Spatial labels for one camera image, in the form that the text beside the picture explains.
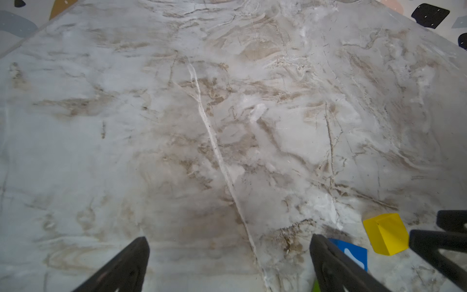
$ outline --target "green object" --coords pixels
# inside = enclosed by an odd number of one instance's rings
[[[318,279],[315,280],[315,283],[313,284],[313,290],[311,292],[321,292],[319,289]]]

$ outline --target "blue object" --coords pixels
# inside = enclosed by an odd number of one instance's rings
[[[351,243],[328,238],[330,242],[334,243],[346,256],[351,258],[357,263],[362,269],[368,272],[368,251],[360,246],[353,245]]]

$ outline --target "yellow cube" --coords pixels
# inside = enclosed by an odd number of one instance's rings
[[[391,256],[409,248],[409,233],[397,213],[364,220],[363,226],[375,253]]]

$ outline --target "marble tabletop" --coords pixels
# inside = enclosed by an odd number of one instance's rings
[[[313,234],[449,285],[361,221],[467,208],[467,55],[376,1],[84,0],[0,92],[1,291],[71,291],[142,235],[144,291],[310,291]]]

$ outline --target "blue card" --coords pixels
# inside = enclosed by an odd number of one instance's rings
[[[357,263],[362,269],[368,272],[368,252],[367,249],[364,249],[360,246],[353,245],[351,243],[339,240],[328,238],[330,242],[337,245],[337,247],[344,252],[346,256],[351,258],[354,262]]]

